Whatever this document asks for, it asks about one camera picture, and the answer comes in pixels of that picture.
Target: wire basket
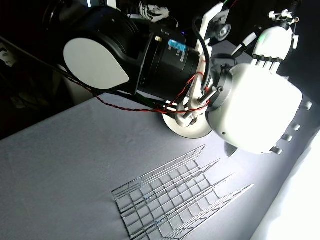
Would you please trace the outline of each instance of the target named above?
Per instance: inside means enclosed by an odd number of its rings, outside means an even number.
[[[199,167],[205,145],[112,191],[131,240],[181,240],[252,185],[224,197],[215,189],[230,176],[211,184],[205,173],[220,160]]]

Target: gray table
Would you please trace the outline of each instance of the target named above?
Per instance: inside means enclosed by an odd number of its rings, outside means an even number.
[[[224,43],[219,49],[230,48]],[[141,108],[117,96],[102,98]],[[316,105],[297,113],[302,127],[288,132],[291,143],[279,142],[280,156],[239,150],[226,158],[214,132],[186,139],[170,131],[160,114],[89,100],[0,142],[0,239],[129,239],[111,191],[203,144],[203,165],[223,158],[217,177],[237,172],[226,191],[255,186],[187,239],[250,239],[320,125],[319,116]]]

